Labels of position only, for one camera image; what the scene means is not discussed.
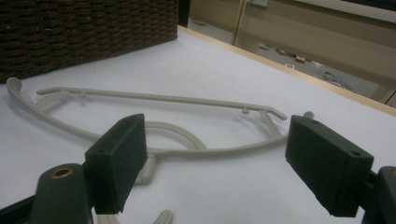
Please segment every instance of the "table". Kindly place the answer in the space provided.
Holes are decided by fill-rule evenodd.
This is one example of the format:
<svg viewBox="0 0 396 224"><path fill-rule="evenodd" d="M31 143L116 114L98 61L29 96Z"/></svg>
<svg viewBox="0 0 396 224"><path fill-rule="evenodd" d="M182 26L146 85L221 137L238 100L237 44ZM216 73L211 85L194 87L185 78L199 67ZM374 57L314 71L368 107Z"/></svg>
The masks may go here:
<svg viewBox="0 0 396 224"><path fill-rule="evenodd" d="M373 170L395 165L395 111L280 64L179 27L176 41L117 58L86 63L22 81L21 94L68 86L188 96L272 106L290 117L316 119L375 156ZM117 120L144 113L195 133L208 147L235 147L268 137L256 113L88 96L50 106L48 113L82 129L104 133ZM13 104L0 86L0 207L35 193L39 176L69 162L83 163L92 142L50 127ZM275 119L282 133L288 120ZM191 147L185 139L148 130L153 147ZM121 223L152 223L164 209L174 223L361 223L331 217L286 162L285 144L238 157L170 158L158 163L149 185L135 186Z"/></svg>

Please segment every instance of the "dark basket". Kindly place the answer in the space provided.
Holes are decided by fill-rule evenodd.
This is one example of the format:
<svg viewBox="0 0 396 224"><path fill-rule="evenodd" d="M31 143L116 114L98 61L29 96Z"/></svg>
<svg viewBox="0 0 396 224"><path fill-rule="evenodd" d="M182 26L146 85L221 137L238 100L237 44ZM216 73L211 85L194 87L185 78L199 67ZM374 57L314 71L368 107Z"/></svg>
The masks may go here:
<svg viewBox="0 0 396 224"><path fill-rule="evenodd" d="M174 40L177 9L177 0L0 0L0 82Z"/></svg>

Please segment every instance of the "floor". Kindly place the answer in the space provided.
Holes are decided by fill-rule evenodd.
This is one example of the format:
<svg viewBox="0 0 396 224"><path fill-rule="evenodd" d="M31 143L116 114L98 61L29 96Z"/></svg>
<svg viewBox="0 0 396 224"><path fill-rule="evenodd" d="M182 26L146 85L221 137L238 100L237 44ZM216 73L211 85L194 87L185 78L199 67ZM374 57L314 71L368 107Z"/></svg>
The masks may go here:
<svg viewBox="0 0 396 224"><path fill-rule="evenodd" d="M232 43L233 34L221 30L218 27L193 20L189 20L188 27L196 32L214 37L225 43ZM350 74L330 68L324 64L312 62L310 60L305 60L303 63L296 62L295 55L290 55L282 49L267 46L265 43L262 43L254 53L366 97L370 97L372 92L377 88L377 85L373 82L353 77Z"/></svg>

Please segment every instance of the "beige wall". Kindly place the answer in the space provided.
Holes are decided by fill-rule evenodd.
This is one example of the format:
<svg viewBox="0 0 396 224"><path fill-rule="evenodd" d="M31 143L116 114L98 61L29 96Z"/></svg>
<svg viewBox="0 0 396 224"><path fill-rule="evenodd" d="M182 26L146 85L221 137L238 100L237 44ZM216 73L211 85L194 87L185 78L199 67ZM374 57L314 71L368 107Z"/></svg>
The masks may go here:
<svg viewBox="0 0 396 224"><path fill-rule="evenodd" d="M192 0L191 17L200 15L201 21L231 31L237 2ZM270 0L268 7L250 6L244 13L237 47L256 52L260 43L269 44L388 88L396 87L394 23L291 0Z"/></svg>

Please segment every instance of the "wicker basket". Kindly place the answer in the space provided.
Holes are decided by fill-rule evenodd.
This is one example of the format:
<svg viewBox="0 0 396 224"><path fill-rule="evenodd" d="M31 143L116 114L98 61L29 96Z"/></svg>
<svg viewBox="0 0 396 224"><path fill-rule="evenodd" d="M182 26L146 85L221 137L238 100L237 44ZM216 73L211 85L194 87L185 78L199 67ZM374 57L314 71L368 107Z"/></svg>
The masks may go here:
<svg viewBox="0 0 396 224"><path fill-rule="evenodd" d="M119 56L177 38L178 1L0 2L0 82Z"/></svg>

